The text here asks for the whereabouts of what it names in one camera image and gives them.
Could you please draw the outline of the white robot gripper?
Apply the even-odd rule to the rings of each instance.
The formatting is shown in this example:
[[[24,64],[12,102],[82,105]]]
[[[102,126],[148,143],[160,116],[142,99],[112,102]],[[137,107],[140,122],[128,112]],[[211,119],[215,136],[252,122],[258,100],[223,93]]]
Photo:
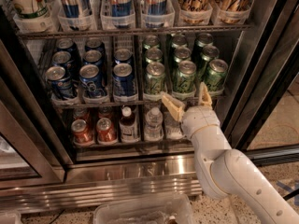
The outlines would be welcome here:
[[[185,104],[166,92],[162,92],[162,103],[175,121],[181,121],[181,129],[188,139],[199,130],[209,126],[220,126],[216,113],[210,109],[212,99],[204,82],[200,83],[198,104],[190,107],[185,113]]]

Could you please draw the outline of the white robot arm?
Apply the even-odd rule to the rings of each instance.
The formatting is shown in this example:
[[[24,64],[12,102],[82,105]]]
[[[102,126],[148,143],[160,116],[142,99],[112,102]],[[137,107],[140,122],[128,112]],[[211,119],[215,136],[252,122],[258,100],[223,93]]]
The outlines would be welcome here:
[[[214,199],[238,196],[263,224],[299,224],[299,215],[254,163],[230,146],[204,83],[199,88],[197,106],[186,108],[166,92],[162,102],[192,142],[196,175],[206,195]]]

